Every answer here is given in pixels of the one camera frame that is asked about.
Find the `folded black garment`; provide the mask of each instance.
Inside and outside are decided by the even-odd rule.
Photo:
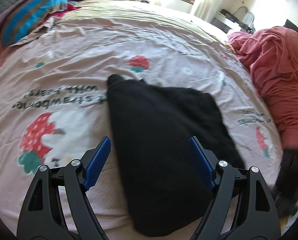
[[[204,215],[211,192],[188,153],[190,137],[244,168],[210,94],[111,75],[107,99],[128,210],[138,232],[166,236]]]

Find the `bed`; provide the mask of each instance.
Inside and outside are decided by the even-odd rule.
[[[13,234],[38,157],[50,167],[63,166],[77,158],[72,148],[83,154],[111,136],[106,80],[114,73],[210,93],[247,168],[257,166],[274,184],[282,157],[279,133],[226,46],[225,33],[188,14],[135,1],[86,0],[76,6],[81,8],[49,18],[0,56],[0,218]],[[132,68],[139,58],[148,65]],[[64,189],[60,193],[75,231]],[[109,239],[148,238],[132,227],[114,151],[88,198]],[[198,223],[157,239],[189,239]],[[294,239],[294,227],[298,219],[282,239]]]

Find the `blue gripper pad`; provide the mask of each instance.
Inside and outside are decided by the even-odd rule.
[[[102,168],[105,165],[105,162],[110,154],[111,151],[111,142],[110,139],[107,137],[102,145],[100,145],[98,151],[96,152],[95,156],[91,160],[89,166],[86,169],[86,178],[83,183],[83,187],[85,191],[88,191],[91,187],[93,187],[102,171]]]
[[[207,188],[213,190],[217,186],[217,184],[215,183],[215,179],[217,177],[215,169],[216,163],[210,163],[208,161],[208,158],[204,155],[203,151],[205,150],[196,139],[196,137],[191,137],[189,139],[189,154],[192,154],[193,156],[197,171],[203,184]]]

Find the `wall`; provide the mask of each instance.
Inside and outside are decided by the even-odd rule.
[[[255,15],[257,30],[284,25],[286,19],[298,26],[298,0],[223,0],[221,8],[235,13],[240,6],[248,7]]]

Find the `pink bed sheet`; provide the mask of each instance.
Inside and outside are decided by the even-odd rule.
[[[271,111],[283,147],[298,148],[298,33],[274,27],[228,38]]]

